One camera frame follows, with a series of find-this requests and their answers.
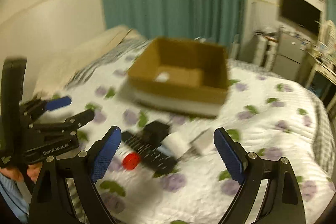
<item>green leaf pattern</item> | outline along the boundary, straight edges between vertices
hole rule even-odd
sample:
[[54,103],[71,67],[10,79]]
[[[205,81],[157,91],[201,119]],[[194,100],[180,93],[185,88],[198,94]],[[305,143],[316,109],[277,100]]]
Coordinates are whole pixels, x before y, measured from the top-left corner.
[[231,178],[231,176],[229,174],[229,171],[225,170],[225,171],[222,171],[222,172],[219,173],[218,181],[225,180],[225,179],[230,179],[230,178]]
[[105,95],[105,99],[113,98],[115,94],[116,94],[115,89],[113,87],[110,87],[109,90],[107,91],[107,94]]
[[190,115],[190,116],[189,116],[189,121],[190,121],[190,122],[194,121],[195,119],[196,119],[196,116],[193,116],[193,115]]
[[307,114],[308,112],[307,112],[307,110],[305,110],[305,109],[303,109],[303,108],[298,108],[298,109],[297,109],[297,113],[298,113],[299,115],[305,115],[305,114]]
[[[170,174],[178,173],[178,172],[180,172],[180,169],[174,167],[173,170],[170,172]],[[156,172],[153,174],[152,178],[155,179],[155,178],[159,178],[159,177],[162,177],[162,176],[165,176],[165,175],[164,175],[164,174],[161,174],[161,173],[159,173],[159,172],[156,171]]]
[[276,89],[277,89],[277,91],[283,91],[283,86],[282,86],[282,84],[277,84],[276,85]]
[[238,83],[238,82],[240,82],[239,79],[230,79],[229,80],[229,86],[232,86],[232,85],[234,85],[235,83]]
[[267,103],[267,104],[270,104],[270,103],[272,103],[272,102],[274,102],[274,101],[281,101],[281,100],[278,99],[278,98],[268,98],[268,99],[266,100],[266,103]]
[[296,180],[300,184],[303,181],[303,176],[296,176]]
[[253,115],[256,115],[259,113],[255,106],[247,105],[247,106],[244,106],[244,108],[247,109]]
[[147,117],[146,113],[143,110],[140,110],[140,117],[139,117],[138,126],[143,128],[143,127],[145,127],[147,122],[148,122],[148,117]]
[[125,189],[117,182],[112,180],[105,180],[100,184],[101,189],[109,189],[110,193],[116,193],[119,196],[126,196]]
[[80,141],[86,141],[86,142],[89,141],[89,139],[87,137],[87,134],[83,131],[80,131],[80,130],[77,131],[77,138]]
[[188,223],[186,223],[182,220],[174,220],[174,221],[170,222],[170,224],[188,224]]
[[231,139],[235,142],[239,142],[240,140],[240,133],[237,129],[228,129],[226,132],[230,135]]
[[86,109],[92,109],[92,110],[101,110],[101,106],[95,104],[95,103],[87,103],[85,106]]
[[55,94],[51,97],[52,100],[56,100],[56,99],[59,99],[59,98],[61,98],[61,95],[59,95],[58,93],[55,93]]
[[258,155],[259,157],[264,156],[264,155],[265,155],[265,154],[264,154],[264,151],[265,151],[265,148],[261,148],[260,150],[258,150],[257,155]]

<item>bed sheet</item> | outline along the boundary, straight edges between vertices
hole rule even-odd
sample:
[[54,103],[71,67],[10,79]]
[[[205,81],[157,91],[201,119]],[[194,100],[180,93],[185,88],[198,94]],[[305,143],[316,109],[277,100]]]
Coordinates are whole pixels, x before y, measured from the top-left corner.
[[[137,132],[146,123],[159,119],[168,123],[172,131],[183,132],[189,141],[210,127],[224,127],[247,151],[255,151],[270,160],[289,158],[301,188],[306,222],[317,220],[335,187],[314,157],[312,145],[319,121],[314,103],[304,88],[230,62],[229,95],[216,119],[144,108],[132,99],[126,71],[146,45],[126,45],[119,45],[127,50],[117,58],[104,56],[106,62],[97,61],[85,72],[78,72],[67,89],[58,94],[70,95],[73,101],[69,107],[53,112],[54,119],[85,108],[95,109],[93,122],[78,133],[81,149],[90,148],[111,125]],[[128,224],[164,224],[175,220],[218,223],[239,188],[216,150],[202,157],[189,155],[166,176],[142,165],[124,170],[115,156],[96,185],[110,213]],[[263,181],[246,223],[255,220],[265,189],[266,181]]]

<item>brown cardboard box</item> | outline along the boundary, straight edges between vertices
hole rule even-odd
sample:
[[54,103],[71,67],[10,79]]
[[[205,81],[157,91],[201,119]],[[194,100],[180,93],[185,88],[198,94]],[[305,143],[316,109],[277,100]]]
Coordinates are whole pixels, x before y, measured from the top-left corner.
[[[226,51],[223,47],[194,40],[156,38],[128,70],[129,81],[141,94],[153,95],[141,101],[166,110],[193,114],[193,107],[173,105],[199,102],[220,107],[228,90]],[[170,99],[166,106],[155,103]]]

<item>television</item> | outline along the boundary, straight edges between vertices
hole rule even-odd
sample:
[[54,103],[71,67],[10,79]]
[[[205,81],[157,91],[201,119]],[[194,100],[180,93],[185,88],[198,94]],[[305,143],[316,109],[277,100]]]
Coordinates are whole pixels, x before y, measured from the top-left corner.
[[314,35],[319,34],[321,11],[305,0],[282,0],[280,16],[295,22]]

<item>human hand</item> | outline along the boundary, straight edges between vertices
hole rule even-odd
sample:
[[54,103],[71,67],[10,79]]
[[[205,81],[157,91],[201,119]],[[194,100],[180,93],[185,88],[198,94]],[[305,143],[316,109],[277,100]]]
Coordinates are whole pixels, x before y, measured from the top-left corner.
[[[37,164],[28,165],[27,175],[30,177],[32,181],[36,182],[41,168],[42,168],[42,162],[39,162]],[[16,181],[23,181],[23,175],[19,171],[19,169],[16,167],[2,168],[0,169],[0,173],[10,179],[13,179]]]

